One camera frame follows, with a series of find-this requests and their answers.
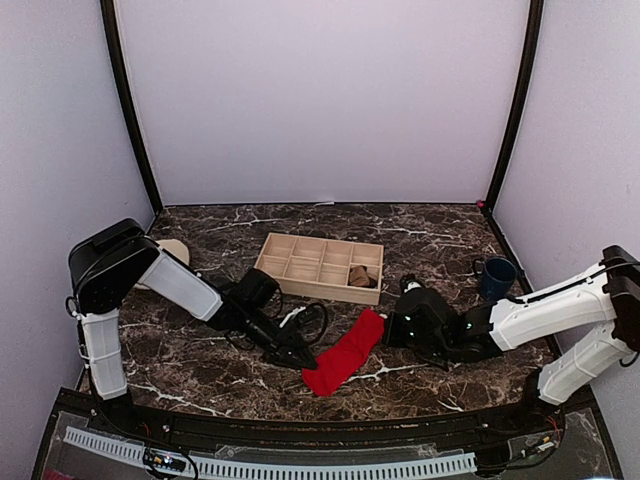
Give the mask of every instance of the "white wall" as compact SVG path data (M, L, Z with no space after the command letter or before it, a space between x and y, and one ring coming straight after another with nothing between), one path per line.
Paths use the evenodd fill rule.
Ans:
M0 3L0 476L30 478L80 373L67 255L126 216L148 226L98 1Z
M483 198L528 4L118 2L163 200Z
M640 3L547 2L496 215L536 288L619 244L640 258ZM560 336L566 348L580 332ZM593 382L626 478L638 478L640 366Z

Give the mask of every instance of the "mug handle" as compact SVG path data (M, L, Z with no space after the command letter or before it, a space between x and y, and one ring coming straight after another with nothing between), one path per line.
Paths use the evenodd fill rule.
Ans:
M476 258L471 261L471 271L473 272L473 276L479 278L482 275L482 271L484 270L484 260L481 258Z

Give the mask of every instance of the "blue mug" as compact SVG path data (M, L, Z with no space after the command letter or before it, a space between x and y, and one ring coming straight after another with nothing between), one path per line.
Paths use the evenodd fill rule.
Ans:
M480 296L490 302L504 298L518 276L515 265L504 257L491 257L486 261L477 258L472 268L480 280Z

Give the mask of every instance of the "black metal pole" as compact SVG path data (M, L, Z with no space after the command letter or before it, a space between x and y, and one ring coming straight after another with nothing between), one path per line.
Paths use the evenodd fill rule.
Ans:
M527 31L524 37L524 47L522 49L522 58L520 59L520 70L518 72L518 80L516 81L516 89L511 102L511 111L509 112L509 120L507 120L507 128L502 139L502 146L496 162L496 168L493 172L491 185L484 205L492 211L500 189L504 183L504 178L509 167L509 160L513 153L513 146L516 143L520 120L524 104L527 100L527 91L529 90L529 82L531 81L531 72L533 71L533 61L536 56L536 47L538 46L538 36L540 34L540 25L542 23L542 7L544 0L531 0L529 5L529 19L527 20Z
M127 125L129 138L131 139L133 153L136 157L138 168L140 169L140 175L147 190L147 196L149 197L153 211L158 215L163 208L162 200L160 199L156 181L153 178L151 164L149 163L149 157L147 156L147 151L142 140L142 132L138 124L138 117L136 116L136 110L133 106L133 97L131 96L131 89L129 88L129 79L127 78L122 45L120 44L120 35L118 34L115 6L113 0L100 0L100 6L102 8L102 21L104 23L104 33L107 37L109 57L111 58L111 68L113 69L113 77L115 78L118 96L120 97L122 114L124 115L124 121Z

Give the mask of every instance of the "white cable tray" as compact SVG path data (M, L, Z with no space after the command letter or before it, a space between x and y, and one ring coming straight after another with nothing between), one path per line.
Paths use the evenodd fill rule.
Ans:
M146 468L142 463L145 448L139 442L110 438L74 427L67 427L64 441L120 463ZM191 455L191 458L198 466L199 477L203 480L422 480L473 473L477 470L473 453L410 462L337 466L269 465L217 460L198 455ZM176 475L162 467L156 469ZM191 464L187 463L187 468L180 476L193 478Z

